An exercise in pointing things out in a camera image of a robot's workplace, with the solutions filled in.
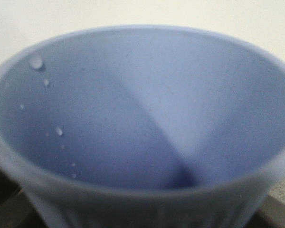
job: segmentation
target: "water drop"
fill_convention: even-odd
[[[63,135],[63,131],[61,130],[60,127],[57,126],[56,129],[55,129],[55,131],[56,131],[56,133],[57,133],[58,136],[62,136],[62,135]]]
[[[43,60],[38,54],[32,55],[28,63],[33,70],[40,70],[43,67]]]
[[[44,84],[44,87],[49,87],[49,80],[43,79],[43,84]]]

